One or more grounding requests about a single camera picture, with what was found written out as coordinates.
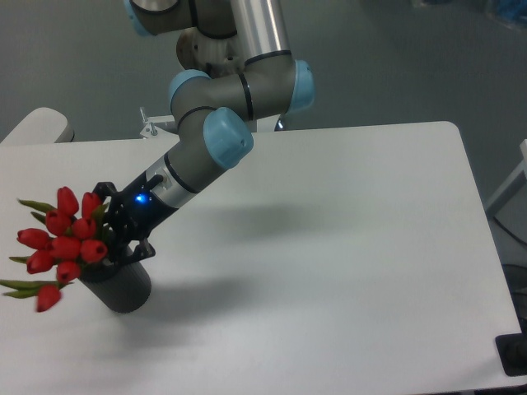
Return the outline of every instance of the gray floor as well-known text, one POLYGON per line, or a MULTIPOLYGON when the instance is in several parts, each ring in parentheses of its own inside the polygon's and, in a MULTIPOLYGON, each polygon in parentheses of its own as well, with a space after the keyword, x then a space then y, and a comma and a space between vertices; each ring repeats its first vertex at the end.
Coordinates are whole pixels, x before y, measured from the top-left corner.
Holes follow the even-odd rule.
MULTIPOLYGON (((318 91, 289 128, 451 121, 482 199, 520 162, 527 31, 488 20, 482 1, 413 9, 409 0, 282 0, 282 8, 318 91)), ((0 140, 42 106, 65 114, 78 141, 138 137, 140 106, 168 113, 177 37, 136 36, 120 0, 2 0, 0 140)), ((527 239, 525 199, 523 191, 501 217, 527 239)), ((495 236, 503 262, 527 262, 495 236)))

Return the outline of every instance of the black cable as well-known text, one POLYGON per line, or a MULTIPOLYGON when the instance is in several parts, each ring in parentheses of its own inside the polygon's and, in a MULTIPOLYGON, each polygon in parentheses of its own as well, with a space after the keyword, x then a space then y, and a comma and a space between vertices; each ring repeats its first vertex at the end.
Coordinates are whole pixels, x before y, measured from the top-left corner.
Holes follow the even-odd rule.
POLYGON ((516 236, 514 233, 512 233, 508 228, 505 227, 495 216, 492 218, 492 220, 498 225, 501 230, 503 230, 505 233, 507 233, 512 239, 514 239, 517 243, 527 248, 527 242, 520 239, 518 236, 516 236))
POLYGON ((516 296, 527 296, 527 290, 524 290, 525 288, 522 288, 520 290, 513 290, 511 292, 511 295, 516 295, 516 296))

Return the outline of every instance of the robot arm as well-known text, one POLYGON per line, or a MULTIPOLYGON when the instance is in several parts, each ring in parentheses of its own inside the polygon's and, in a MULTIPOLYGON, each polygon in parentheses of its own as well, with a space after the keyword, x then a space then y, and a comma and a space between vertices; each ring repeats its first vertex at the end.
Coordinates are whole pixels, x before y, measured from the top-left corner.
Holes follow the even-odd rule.
POLYGON ((97 185, 102 198, 111 197, 110 259, 120 263, 152 256, 147 242, 152 230, 251 151, 246 121, 304 109, 315 94, 307 63, 292 58, 278 0, 125 0, 125 5, 138 31, 197 26, 213 40, 237 32, 244 70, 216 79, 199 70, 178 74, 169 100, 180 142, 122 192, 109 183, 97 185), (124 256, 132 240, 141 243, 124 256))

